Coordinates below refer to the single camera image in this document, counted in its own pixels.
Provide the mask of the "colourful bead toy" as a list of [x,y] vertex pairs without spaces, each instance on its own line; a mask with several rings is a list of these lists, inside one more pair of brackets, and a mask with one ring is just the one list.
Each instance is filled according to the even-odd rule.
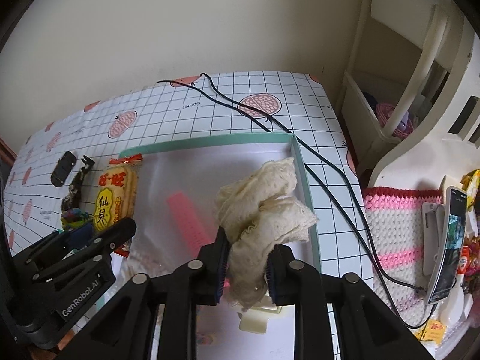
[[92,215],[80,208],[72,208],[61,214],[61,224],[64,232],[84,227],[92,220]]

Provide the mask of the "black gold action figure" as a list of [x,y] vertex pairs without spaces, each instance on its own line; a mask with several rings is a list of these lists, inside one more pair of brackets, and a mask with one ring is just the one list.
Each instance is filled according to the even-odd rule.
[[72,182],[68,186],[68,194],[62,200],[61,211],[66,212],[80,207],[81,189],[83,187],[86,176],[95,165],[95,161],[88,156],[84,156],[81,161],[84,166],[80,168],[78,173],[73,178]]

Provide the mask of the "rice cracker snack packet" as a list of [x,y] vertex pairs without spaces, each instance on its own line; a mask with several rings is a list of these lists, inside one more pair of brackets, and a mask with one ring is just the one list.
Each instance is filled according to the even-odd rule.
[[134,216],[137,168],[142,161],[140,153],[125,158],[111,158],[109,166],[98,178],[99,191],[93,213],[97,234],[108,230],[121,219]]

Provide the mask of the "small black toy car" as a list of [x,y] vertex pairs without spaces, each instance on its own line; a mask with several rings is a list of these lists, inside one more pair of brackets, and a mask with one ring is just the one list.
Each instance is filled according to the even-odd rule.
[[77,163],[77,156],[71,151],[66,151],[63,156],[58,160],[55,169],[50,175],[50,182],[56,188],[64,186],[65,181],[70,175],[72,169]]

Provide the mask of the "pink hair roller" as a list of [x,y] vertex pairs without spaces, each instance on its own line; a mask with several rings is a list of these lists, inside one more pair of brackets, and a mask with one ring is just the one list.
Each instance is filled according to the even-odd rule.
[[182,192],[170,195],[167,198],[167,204],[186,247],[191,256],[196,257],[201,248],[208,245],[211,239],[199,219],[194,204]]

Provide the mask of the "cream plastic hook clip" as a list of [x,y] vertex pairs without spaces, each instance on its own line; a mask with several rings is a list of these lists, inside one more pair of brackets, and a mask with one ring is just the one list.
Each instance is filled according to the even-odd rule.
[[274,304],[268,294],[248,310],[240,305],[234,308],[239,317],[239,330],[259,335],[267,332],[270,320],[280,319],[285,314],[283,307]]

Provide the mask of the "cream lace cloth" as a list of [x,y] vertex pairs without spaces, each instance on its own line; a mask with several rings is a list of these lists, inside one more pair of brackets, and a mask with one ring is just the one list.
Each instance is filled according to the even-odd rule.
[[229,301],[248,310],[268,291],[266,267],[276,245],[307,242],[315,213],[294,195],[295,159],[267,161],[248,177],[221,187],[216,220],[231,244]]

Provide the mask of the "pastel rainbow scrunchie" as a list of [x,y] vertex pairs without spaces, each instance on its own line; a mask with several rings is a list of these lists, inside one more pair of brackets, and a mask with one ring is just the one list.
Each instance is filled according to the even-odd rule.
[[197,332],[195,335],[196,345],[214,345],[216,343],[215,333]]

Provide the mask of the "grid pomegranate tablecloth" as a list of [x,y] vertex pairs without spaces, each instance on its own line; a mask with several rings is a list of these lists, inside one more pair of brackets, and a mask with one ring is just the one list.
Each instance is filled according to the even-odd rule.
[[8,177],[6,233],[13,252],[60,223],[62,189],[50,175],[65,151],[98,166],[123,150],[228,133],[281,132],[301,140],[308,182],[319,211],[322,269],[373,278],[358,240],[365,232],[359,182],[335,111],[321,84],[291,72],[235,72],[176,79],[88,105],[30,136]]

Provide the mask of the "white tray with teal rim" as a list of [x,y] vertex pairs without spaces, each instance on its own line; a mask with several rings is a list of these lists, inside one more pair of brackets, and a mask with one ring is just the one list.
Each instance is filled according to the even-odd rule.
[[301,244],[317,216],[305,202],[302,160],[292,137],[256,133],[211,136],[143,146],[134,219],[137,233],[119,269],[118,284],[137,273],[173,272],[225,230],[231,250],[220,309],[206,309],[208,359],[264,359],[268,350],[292,356],[302,334],[300,306],[282,306],[283,322],[259,337],[233,331],[272,309],[267,257],[277,245]]

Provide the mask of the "smartphone on stand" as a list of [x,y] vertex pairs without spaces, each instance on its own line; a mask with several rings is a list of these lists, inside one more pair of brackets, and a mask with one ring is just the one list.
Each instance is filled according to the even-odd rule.
[[454,186],[446,190],[439,252],[430,278],[426,301],[429,305],[448,297],[456,280],[465,238],[467,194]]

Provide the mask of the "pink white crochet mat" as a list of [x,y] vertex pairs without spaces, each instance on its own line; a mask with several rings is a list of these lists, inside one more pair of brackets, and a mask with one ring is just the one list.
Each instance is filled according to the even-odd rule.
[[416,337],[440,345],[448,328],[456,325],[464,309],[463,244],[456,280],[447,298],[429,305],[426,301],[431,275],[423,273],[422,204],[445,204],[446,191],[375,187],[364,192],[365,215],[379,263],[385,274],[375,276],[375,293],[394,304],[401,319]]

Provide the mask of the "grey phone stand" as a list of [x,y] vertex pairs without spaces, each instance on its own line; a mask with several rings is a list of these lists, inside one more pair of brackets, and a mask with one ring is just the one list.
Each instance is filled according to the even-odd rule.
[[424,202],[421,207],[421,217],[424,245],[423,273],[424,275],[432,275],[444,232],[444,205]]

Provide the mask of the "yellow snack packet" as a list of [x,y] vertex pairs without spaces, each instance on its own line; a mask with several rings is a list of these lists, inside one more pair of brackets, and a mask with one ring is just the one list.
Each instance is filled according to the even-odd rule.
[[462,189],[467,195],[467,209],[469,210],[476,201],[479,192],[480,170],[474,170],[461,178]]

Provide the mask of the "cream wooden shelf unit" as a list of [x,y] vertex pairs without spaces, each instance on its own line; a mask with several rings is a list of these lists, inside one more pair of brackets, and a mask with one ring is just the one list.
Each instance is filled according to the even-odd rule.
[[370,187],[479,167],[479,36],[453,0],[361,0],[335,104]]

